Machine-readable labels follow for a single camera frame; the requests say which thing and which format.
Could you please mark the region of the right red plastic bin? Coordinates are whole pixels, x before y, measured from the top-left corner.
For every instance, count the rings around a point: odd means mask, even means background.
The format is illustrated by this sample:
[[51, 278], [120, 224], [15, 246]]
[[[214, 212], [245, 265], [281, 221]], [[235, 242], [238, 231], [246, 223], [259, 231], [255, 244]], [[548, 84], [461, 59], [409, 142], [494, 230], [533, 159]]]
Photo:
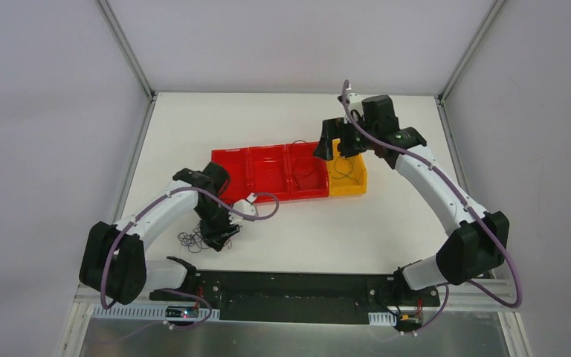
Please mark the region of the right red plastic bin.
[[326, 162], [313, 156], [317, 142], [296, 140], [286, 145], [291, 164], [291, 201], [329, 196]]

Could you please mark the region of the red plastic bin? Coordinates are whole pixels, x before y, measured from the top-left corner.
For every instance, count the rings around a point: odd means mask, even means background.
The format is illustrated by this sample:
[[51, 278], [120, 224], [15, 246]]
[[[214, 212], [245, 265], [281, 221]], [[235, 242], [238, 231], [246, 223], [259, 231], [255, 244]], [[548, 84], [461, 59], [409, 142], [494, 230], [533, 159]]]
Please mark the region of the red plastic bin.
[[280, 201], [291, 198], [291, 175], [285, 144], [250, 147], [248, 188], [252, 193], [272, 193]]
[[296, 140], [286, 145], [291, 164], [291, 201], [329, 196], [326, 162], [313, 156], [317, 142]]
[[221, 199], [234, 203], [251, 193], [248, 148], [216, 149], [211, 152], [211, 160], [224, 167], [230, 176], [227, 188], [220, 194]]

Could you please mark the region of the left red plastic bin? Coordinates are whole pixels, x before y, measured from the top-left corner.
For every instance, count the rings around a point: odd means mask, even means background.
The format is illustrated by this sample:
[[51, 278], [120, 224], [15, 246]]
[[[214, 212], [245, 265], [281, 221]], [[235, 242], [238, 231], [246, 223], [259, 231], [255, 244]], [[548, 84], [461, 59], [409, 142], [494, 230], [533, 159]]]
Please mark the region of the left red plastic bin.
[[224, 167], [230, 176], [227, 188], [220, 194], [221, 199], [234, 203], [251, 193], [248, 148], [216, 149], [211, 152], [211, 160]]

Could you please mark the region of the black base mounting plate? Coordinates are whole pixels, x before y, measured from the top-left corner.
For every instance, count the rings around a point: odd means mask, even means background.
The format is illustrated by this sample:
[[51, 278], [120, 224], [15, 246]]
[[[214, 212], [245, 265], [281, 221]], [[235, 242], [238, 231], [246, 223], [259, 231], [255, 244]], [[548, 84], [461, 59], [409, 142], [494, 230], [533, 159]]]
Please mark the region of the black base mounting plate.
[[391, 274], [295, 274], [199, 270], [180, 292], [204, 298], [220, 321], [368, 325], [400, 307], [438, 307], [434, 287], [409, 292]]

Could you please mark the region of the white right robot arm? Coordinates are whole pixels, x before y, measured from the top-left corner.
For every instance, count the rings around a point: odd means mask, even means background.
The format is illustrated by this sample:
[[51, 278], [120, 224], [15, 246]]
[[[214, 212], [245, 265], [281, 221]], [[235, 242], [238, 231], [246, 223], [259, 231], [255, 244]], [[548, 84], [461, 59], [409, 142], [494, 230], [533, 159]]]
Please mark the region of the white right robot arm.
[[489, 212], [450, 180], [425, 138], [413, 127], [400, 127], [389, 96], [348, 93], [338, 101], [344, 115], [322, 122], [313, 155], [331, 161], [335, 154], [351, 158], [372, 150], [412, 184], [448, 236], [432, 257], [399, 269], [392, 285], [396, 301], [412, 304], [426, 287], [459, 285], [504, 263], [507, 217]]

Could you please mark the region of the middle red plastic bin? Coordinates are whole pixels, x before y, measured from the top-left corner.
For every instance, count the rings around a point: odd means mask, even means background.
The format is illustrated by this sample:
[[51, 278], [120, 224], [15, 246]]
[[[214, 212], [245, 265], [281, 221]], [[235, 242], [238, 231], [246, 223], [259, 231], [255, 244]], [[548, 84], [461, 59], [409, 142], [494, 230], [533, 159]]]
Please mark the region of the middle red plastic bin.
[[248, 188], [252, 193], [272, 193], [280, 201], [291, 198], [291, 175], [285, 144], [250, 147]]

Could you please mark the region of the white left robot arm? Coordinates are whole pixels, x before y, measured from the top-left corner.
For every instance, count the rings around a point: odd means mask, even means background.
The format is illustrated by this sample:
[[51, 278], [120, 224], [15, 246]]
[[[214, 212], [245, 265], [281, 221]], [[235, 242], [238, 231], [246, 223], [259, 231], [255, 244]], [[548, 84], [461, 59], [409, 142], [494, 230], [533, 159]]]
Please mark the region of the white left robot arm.
[[146, 251], [186, 213], [197, 214], [203, 245], [221, 251], [240, 231], [219, 201], [229, 183], [226, 169], [214, 162], [203, 170], [184, 168], [141, 211], [114, 223], [96, 223], [88, 234], [80, 282], [100, 293], [106, 309], [162, 289], [169, 289], [178, 300], [191, 299], [197, 290], [197, 281], [190, 276], [194, 266], [176, 257], [146, 260]]

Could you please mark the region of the yellow plastic bin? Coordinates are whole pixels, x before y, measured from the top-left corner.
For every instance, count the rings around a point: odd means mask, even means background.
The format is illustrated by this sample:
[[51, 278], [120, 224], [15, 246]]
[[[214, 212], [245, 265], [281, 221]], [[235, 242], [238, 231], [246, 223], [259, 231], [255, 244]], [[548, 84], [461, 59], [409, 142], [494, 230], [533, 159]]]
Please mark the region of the yellow plastic bin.
[[329, 197], [361, 196], [367, 192], [367, 169], [362, 154], [343, 158], [333, 141], [334, 159], [326, 162]]

